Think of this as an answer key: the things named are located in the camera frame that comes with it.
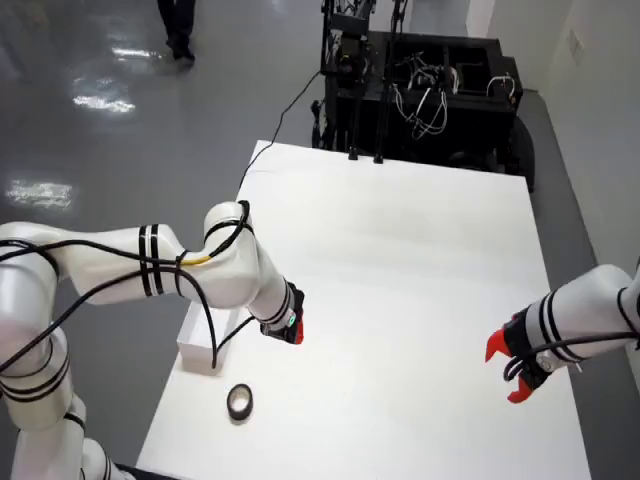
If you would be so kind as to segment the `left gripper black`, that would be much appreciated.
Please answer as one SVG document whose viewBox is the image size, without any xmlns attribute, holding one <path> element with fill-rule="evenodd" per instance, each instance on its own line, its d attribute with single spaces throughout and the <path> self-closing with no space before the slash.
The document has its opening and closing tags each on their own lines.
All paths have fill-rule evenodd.
<svg viewBox="0 0 640 480">
<path fill-rule="evenodd" d="M 287 282 L 282 305 L 275 316 L 269 321 L 260 321 L 261 333 L 288 344 L 301 344 L 304 340 L 304 299 L 304 292 Z"/>
</svg>

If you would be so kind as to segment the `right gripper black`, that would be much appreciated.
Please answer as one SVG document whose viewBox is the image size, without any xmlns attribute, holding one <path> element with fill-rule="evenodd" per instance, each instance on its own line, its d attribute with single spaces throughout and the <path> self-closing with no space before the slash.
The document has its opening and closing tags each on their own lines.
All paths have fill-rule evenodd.
<svg viewBox="0 0 640 480">
<path fill-rule="evenodd" d="M 548 350 L 538 351 L 548 340 L 545 329 L 540 328 L 540 318 L 540 308 L 521 310 L 487 340 L 485 362 L 497 353 L 511 357 L 503 377 L 507 382 L 517 380 L 517 389 L 507 396 L 512 404 L 529 399 L 553 372 L 553 356 Z"/>
</svg>

